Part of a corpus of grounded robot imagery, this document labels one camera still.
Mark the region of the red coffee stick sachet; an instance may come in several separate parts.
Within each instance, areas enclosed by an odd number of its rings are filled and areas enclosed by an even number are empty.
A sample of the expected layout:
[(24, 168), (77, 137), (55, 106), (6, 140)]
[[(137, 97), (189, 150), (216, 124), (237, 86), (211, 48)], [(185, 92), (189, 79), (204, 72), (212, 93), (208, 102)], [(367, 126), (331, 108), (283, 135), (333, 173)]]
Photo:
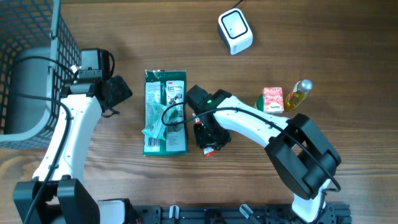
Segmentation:
[[(195, 118), (195, 126), (203, 126), (203, 123), (199, 118)], [(215, 153), (215, 150), (212, 147), (202, 148), (205, 157), (210, 157)]]

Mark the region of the pale green wipes sachet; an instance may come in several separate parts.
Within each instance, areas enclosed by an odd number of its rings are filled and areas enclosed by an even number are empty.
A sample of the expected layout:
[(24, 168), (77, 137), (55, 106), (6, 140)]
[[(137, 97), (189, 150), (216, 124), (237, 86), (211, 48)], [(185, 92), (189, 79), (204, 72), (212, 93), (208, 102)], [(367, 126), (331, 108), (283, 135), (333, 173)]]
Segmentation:
[(151, 112), (149, 123), (142, 130), (142, 133), (149, 138), (156, 138), (166, 140), (169, 133), (177, 132), (176, 126), (165, 126), (162, 122), (162, 115), (167, 109), (165, 105), (157, 103), (156, 101), (151, 102)]

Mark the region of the green 3M sponge packet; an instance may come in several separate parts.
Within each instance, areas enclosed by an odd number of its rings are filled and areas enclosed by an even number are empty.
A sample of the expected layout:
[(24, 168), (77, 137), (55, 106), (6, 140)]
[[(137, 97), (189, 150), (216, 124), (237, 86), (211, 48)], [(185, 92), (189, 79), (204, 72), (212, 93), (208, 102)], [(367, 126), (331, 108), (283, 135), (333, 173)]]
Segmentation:
[(152, 114), (151, 102), (156, 101), (167, 109), (162, 115), (165, 126), (176, 126), (177, 132), (169, 133), (166, 140), (149, 138), (144, 135), (143, 155), (179, 156), (187, 153), (187, 137), (184, 124), (185, 106), (182, 104), (186, 93), (186, 71), (147, 70), (145, 78), (145, 126)]

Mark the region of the green lid small jar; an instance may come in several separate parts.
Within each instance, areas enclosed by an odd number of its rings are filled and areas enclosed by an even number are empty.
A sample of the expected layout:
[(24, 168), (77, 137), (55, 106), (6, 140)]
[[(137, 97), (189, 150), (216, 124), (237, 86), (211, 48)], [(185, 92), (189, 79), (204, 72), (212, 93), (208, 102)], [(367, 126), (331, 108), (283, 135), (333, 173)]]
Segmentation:
[(257, 99), (254, 107), (257, 110), (264, 111), (264, 97), (263, 97), (263, 95), (259, 96), (259, 98)]

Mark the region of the pink Kleenex tissue pack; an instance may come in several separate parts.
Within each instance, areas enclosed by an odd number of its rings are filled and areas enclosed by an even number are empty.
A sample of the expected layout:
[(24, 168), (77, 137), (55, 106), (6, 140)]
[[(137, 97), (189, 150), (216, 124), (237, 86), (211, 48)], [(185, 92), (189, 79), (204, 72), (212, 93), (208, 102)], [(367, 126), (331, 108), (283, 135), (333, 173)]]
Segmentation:
[(283, 113), (284, 101), (281, 87), (265, 87), (263, 89), (263, 102), (265, 113)]

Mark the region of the yellow oil bottle silver cap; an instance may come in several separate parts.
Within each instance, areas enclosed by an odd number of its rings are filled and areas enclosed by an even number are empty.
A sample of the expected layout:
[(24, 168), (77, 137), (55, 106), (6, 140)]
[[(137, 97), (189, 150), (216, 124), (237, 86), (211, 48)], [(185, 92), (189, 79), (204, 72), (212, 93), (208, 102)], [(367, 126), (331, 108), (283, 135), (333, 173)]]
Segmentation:
[(295, 110), (301, 102), (306, 99), (313, 88), (313, 83), (310, 80), (298, 81), (293, 90), (285, 97), (284, 109), (285, 111)]

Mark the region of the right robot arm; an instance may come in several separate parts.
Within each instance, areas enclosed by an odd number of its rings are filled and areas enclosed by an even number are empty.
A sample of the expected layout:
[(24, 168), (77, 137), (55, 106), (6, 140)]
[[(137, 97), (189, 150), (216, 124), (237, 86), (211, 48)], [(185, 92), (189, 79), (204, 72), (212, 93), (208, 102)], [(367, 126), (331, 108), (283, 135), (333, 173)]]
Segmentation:
[(308, 116), (290, 119), (267, 114), (227, 91), (212, 95), (197, 85), (187, 91), (185, 101), (200, 121), (194, 125), (200, 148), (221, 149), (231, 142), (231, 131), (258, 143), (293, 192), (296, 216), (305, 223), (321, 219), (341, 157)]

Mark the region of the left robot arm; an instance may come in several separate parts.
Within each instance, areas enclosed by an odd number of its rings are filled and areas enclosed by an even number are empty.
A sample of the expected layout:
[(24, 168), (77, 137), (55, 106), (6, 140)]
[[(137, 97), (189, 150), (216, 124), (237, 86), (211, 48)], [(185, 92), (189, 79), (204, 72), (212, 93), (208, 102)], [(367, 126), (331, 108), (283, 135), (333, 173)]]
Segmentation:
[(107, 205), (96, 202), (83, 185), (91, 136), (105, 111), (130, 96), (123, 78), (114, 74), (115, 59), (104, 49), (86, 49), (81, 65), (60, 89), (55, 132), (41, 164), (29, 182), (19, 182), (13, 198), (24, 223), (102, 223)]

